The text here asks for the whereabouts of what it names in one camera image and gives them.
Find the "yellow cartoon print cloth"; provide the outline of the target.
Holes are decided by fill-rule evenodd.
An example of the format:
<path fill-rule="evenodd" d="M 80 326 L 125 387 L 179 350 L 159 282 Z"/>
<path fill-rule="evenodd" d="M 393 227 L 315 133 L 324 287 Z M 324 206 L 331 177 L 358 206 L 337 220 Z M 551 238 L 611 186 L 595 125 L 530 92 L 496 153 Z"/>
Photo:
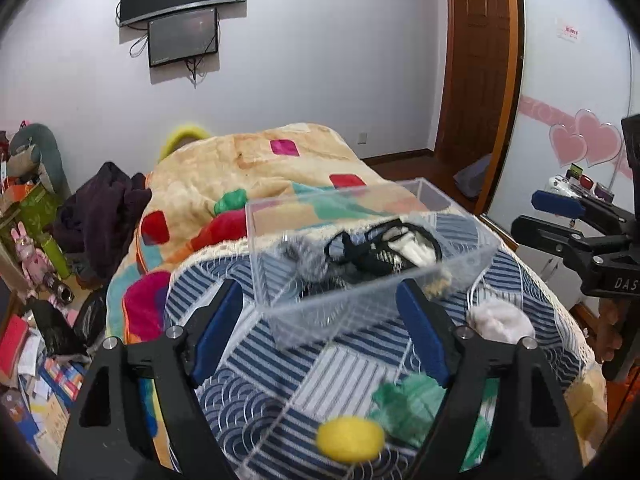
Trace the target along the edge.
<path fill-rule="evenodd" d="M 430 276 L 430 280 L 422 287 L 422 292 L 428 300 L 437 299 L 448 292 L 451 282 L 452 277 L 447 270 L 438 271 Z"/>

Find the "yellow fuzzy ball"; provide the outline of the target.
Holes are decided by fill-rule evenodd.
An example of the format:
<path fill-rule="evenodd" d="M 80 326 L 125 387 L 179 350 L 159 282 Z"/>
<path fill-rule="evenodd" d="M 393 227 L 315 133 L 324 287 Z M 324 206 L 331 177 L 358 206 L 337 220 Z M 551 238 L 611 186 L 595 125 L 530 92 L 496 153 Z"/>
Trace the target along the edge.
<path fill-rule="evenodd" d="M 368 462 L 384 448 L 385 431 L 370 419 L 341 416 L 318 428 L 316 445 L 323 456 L 339 463 Z"/>

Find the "brown wooden door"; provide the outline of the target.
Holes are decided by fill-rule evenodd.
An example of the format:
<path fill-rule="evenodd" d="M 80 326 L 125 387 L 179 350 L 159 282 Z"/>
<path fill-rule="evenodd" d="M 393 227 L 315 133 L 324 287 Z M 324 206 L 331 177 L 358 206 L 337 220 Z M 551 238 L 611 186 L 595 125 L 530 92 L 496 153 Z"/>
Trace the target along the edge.
<path fill-rule="evenodd" d="M 474 214 L 488 211 L 512 136 L 524 52 L 524 0 L 447 0 L 436 157 L 458 172 L 488 158 Z"/>

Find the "colourful fleece blanket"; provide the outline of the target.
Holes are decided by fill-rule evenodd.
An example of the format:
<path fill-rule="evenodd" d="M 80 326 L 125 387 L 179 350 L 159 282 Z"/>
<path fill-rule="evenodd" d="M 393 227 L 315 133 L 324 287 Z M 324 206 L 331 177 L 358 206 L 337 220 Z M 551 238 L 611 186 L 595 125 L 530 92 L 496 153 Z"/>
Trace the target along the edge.
<path fill-rule="evenodd" d="M 238 236 L 249 200 L 309 188 L 379 184 L 333 129 L 298 122 L 254 133 L 201 136 L 143 179 L 151 194 L 106 294 L 106 331 L 126 342 L 153 338 L 163 318 L 126 293 L 149 273 L 171 272 L 194 252 Z"/>

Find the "green cardboard box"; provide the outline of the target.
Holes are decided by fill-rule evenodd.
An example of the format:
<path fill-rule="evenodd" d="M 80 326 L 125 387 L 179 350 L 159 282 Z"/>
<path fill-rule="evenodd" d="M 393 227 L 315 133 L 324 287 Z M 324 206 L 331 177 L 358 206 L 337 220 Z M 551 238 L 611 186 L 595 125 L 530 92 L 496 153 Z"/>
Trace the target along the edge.
<path fill-rule="evenodd" d="M 62 261 L 62 252 L 49 232 L 62 200 L 49 193 L 41 183 L 10 186 L 1 195 L 1 278 L 9 289 L 25 290 L 20 259 L 17 257 L 12 230 L 21 224 L 63 278 L 70 275 Z"/>

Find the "pink heart wall sticker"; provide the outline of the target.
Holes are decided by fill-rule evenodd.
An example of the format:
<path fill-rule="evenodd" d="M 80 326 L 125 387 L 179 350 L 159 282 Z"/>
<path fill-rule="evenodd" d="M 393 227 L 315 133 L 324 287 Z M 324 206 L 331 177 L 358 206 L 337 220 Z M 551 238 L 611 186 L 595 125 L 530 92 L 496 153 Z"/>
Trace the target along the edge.
<path fill-rule="evenodd" d="M 622 152 L 622 134 L 609 122 L 601 122 L 582 108 L 567 124 L 550 128 L 552 151 L 561 167 L 585 162 L 588 167 L 612 162 Z"/>

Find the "dark purple clothing pile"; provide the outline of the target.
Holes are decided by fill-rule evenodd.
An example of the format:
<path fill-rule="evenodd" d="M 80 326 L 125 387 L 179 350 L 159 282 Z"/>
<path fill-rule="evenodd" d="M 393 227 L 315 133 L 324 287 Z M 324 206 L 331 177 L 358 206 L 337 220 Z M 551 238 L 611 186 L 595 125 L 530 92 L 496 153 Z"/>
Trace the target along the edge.
<path fill-rule="evenodd" d="M 106 162 L 58 207 L 51 234 L 70 263 L 105 283 L 126 256 L 151 198 L 144 174 L 130 176 Z"/>

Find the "small black wall monitor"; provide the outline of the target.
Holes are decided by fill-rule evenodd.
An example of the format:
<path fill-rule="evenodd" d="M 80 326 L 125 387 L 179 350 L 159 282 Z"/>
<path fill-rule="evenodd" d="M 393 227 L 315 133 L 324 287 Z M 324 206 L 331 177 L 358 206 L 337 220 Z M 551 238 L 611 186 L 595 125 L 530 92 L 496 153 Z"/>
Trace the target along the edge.
<path fill-rule="evenodd" d="M 173 13 L 149 21 L 148 59 L 152 68 L 193 60 L 218 51 L 215 8 Z"/>

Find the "green knit glove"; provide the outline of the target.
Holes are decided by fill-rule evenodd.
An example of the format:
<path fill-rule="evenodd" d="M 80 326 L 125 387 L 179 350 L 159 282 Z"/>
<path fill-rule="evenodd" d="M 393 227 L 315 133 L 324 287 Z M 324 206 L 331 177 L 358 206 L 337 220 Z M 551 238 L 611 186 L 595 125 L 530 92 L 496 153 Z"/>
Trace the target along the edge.
<path fill-rule="evenodd" d="M 477 466 L 484 457 L 497 404 L 499 381 L 485 382 L 480 414 L 465 454 L 462 471 Z M 372 393 L 367 418 L 380 425 L 392 438 L 420 448 L 434 424 L 445 389 L 435 379 L 420 373 L 407 375 L 398 384 L 384 382 Z"/>

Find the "yellow plush headboard toy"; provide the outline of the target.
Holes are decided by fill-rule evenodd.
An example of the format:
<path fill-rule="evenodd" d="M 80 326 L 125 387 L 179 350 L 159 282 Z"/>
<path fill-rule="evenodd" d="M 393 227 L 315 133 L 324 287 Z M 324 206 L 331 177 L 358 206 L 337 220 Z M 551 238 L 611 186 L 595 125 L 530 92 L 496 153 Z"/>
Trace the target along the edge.
<path fill-rule="evenodd" d="M 175 130 L 168 136 L 166 142 L 160 149 L 158 155 L 158 162 L 168 157 L 179 148 L 183 148 L 186 144 L 192 142 L 198 142 L 210 138 L 210 133 L 199 125 L 184 124 L 175 128 Z"/>

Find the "grey green plush dinosaur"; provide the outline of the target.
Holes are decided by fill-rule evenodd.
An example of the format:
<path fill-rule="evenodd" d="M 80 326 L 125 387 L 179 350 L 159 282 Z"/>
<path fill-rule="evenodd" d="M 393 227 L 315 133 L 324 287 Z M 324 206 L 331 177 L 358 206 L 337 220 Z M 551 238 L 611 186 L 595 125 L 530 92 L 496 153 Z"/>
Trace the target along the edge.
<path fill-rule="evenodd" d="M 43 124 L 33 122 L 12 136 L 6 170 L 11 178 L 37 179 L 49 193 L 66 197 L 70 192 L 55 136 Z"/>

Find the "white fleece cloth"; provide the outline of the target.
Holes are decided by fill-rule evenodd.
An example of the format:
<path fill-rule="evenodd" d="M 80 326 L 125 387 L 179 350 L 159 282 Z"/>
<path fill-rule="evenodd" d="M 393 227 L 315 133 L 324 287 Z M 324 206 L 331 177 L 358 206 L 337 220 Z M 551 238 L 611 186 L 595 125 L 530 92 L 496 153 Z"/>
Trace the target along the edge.
<path fill-rule="evenodd" d="M 536 337 L 527 315 L 506 300 L 485 300 L 470 307 L 466 320 L 480 336 L 495 342 L 517 344 L 524 337 Z"/>

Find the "pink rabbit toy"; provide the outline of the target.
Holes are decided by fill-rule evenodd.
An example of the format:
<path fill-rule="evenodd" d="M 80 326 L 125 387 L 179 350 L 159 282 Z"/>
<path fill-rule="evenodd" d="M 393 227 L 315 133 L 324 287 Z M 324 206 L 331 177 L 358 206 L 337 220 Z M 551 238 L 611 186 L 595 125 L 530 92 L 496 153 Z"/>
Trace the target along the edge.
<path fill-rule="evenodd" d="M 18 222 L 16 228 L 11 229 L 11 236 L 14 240 L 17 259 L 21 263 L 24 278 L 29 287 L 29 295 L 37 297 L 43 286 L 44 276 L 53 272 L 54 266 L 28 235 L 23 222 Z"/>

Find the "black chain strap pouch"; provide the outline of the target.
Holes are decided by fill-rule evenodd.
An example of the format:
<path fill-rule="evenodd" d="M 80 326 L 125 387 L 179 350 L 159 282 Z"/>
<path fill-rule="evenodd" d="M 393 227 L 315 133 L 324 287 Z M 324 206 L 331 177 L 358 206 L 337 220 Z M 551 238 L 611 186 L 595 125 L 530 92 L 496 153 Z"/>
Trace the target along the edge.
<path fill-rule="evenodd" d="M 324 253 L 336 266 L 350 264 L 362 274 L 382 278 L 426 268 L 442 261 L 442 245 L 423 226 L 399 218 L 376 224 L 360 234 L 342 231 L 326 243 Z"/>

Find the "clear plastic storage box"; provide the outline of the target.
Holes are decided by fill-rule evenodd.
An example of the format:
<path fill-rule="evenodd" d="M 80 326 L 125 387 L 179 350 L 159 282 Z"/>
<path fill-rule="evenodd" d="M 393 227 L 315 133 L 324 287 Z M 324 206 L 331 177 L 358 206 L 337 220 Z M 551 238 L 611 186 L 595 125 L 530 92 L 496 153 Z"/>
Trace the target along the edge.
<path fill-rule="evenodd" d="M 255 301 L 281 349 L 396 318 L 396 289 L 467 290 L 498 238 L 431 182 L 414 179 L 252 200 L 246 207 Z"/>

